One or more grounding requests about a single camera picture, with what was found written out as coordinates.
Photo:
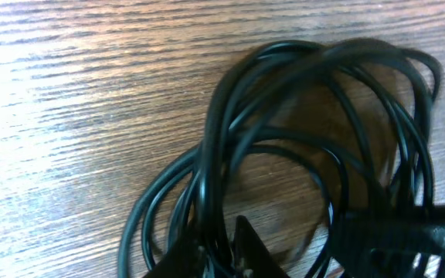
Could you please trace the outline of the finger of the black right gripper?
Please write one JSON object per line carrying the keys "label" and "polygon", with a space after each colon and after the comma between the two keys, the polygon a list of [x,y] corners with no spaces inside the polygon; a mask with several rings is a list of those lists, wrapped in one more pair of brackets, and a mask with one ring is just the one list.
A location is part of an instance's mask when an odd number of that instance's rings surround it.
{"label": "finger of the black right gripper", "polygon": [[346,216],[331,228],[328,254],[350,277],[424,277],[438,256],[436,276],[445,277],[445,205],[429,215],[417,206],[407,217]]}

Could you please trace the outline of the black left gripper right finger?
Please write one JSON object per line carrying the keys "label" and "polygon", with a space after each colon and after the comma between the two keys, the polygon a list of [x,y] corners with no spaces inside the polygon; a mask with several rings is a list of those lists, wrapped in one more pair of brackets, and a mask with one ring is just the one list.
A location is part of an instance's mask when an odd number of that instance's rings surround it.
{"label": "black left gripper right finger", "polygon": [[289,278],[242,215],[236,218],[233,255],[238,278]]}

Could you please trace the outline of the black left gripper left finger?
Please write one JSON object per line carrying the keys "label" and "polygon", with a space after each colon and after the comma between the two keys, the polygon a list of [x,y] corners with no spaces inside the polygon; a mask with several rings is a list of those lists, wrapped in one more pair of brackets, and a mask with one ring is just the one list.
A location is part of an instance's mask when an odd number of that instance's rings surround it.
{"label": "black left gripper left finger", "polygon": [[199,278],[203,273],[203,244],[196,228],[187,228],[166,256],[144,278]]}

